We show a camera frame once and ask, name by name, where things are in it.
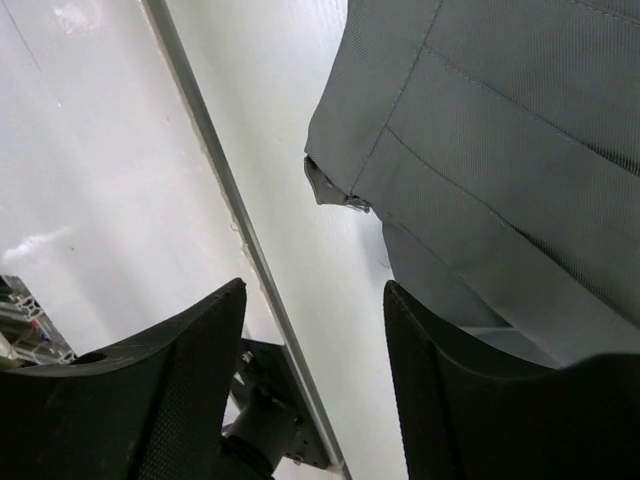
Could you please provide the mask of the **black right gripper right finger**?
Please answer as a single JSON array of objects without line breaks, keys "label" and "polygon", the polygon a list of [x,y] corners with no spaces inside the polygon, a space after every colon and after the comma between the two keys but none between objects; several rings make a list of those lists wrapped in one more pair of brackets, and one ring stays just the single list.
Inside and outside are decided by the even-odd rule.
[{"label": "black right gripper right finger", "polygon": [[449,324],[396,282],[383,304],[411,478],[638,477],[636,355],[551,369]]}]

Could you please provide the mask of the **grey skirt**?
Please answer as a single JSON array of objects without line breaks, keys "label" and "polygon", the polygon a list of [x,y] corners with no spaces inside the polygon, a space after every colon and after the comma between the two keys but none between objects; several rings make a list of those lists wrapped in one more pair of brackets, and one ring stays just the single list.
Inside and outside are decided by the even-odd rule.
[{"label": "grey skirt", "polygon": [[638,352],[637,2],[352,1],[305,153],[451,324],[546,366]]}]

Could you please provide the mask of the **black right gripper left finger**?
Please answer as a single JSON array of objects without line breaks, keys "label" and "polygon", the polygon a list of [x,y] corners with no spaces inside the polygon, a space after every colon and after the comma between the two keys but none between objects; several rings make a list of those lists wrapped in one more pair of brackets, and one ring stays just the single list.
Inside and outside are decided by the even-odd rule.
[{"label": "black right gripper left finger", "polygon": [[235,279],[68,365],[1,375],[5,479],[217,479],[246,309]]}]

